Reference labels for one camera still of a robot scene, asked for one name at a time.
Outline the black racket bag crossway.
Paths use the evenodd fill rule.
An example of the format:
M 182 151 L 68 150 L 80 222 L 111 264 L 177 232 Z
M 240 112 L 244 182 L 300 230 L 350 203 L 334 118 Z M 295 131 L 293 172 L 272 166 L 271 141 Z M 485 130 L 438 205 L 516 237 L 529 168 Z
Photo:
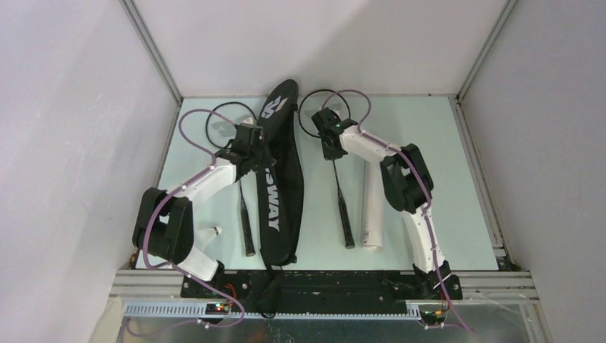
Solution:
M 257 124 L 263 129 L 273 165 L 256 173 L 259 238 L 267 280 L 254 309 L 265 319 L 277 313 L 282 267 L 297 261 L 304 204 L 304 177 L 294 134 L 299 85 L 286 79 L 269 94 Z

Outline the white shuttlecock tube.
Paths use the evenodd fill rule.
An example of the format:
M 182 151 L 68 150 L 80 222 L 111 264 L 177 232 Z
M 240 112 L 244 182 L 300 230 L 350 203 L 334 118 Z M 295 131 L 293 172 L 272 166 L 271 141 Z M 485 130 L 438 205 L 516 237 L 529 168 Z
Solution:
M 365 164 L 362 248 L 368 252 L 380 252 L 383 248 L 383 185 L 377 165 Z

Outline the shuttlecock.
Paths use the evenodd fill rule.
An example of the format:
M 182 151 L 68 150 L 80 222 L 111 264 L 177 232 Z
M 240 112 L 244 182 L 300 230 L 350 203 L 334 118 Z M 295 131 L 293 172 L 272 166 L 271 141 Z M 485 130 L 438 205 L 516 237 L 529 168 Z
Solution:
M 194 232 L 194 244 L 200 249 L 204 249 L 210 244 L 215 238 L 222 233 L 221 227 L 210 227 L 203 229 L 196 229 Z

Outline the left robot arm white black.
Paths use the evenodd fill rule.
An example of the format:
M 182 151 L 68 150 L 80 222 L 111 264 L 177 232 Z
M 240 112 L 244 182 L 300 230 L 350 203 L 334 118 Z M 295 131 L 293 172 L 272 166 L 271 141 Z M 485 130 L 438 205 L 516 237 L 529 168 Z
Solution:
M 212 298 L 223 294 L 226 279 L 217 273 L 222 263 L 206 255 L 203 246 L 221 231 L 198 229 L 195 209 L 244 175 L 274 163 L 260 126 L 238 124 L 235 129 L 231 144 L 213 153 L 203 170 L 173 189 L 150 187 L 143 193 L 132 234 L 136 248 L 199 279 L 198 288 Z

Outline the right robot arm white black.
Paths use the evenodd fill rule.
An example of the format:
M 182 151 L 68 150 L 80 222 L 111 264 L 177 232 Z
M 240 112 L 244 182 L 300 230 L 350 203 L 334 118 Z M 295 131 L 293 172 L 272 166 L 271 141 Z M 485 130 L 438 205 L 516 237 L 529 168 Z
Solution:
M 455 278 L 437 239 L 431 213 L 434 183 L 419 147 L 390 144 L 329 108 L 313 114 L 312 121 L 326 160 L 354 154 L 379 169 L 384 197 L 401 214 L 412 243 L 418 294 L 450 299 Z

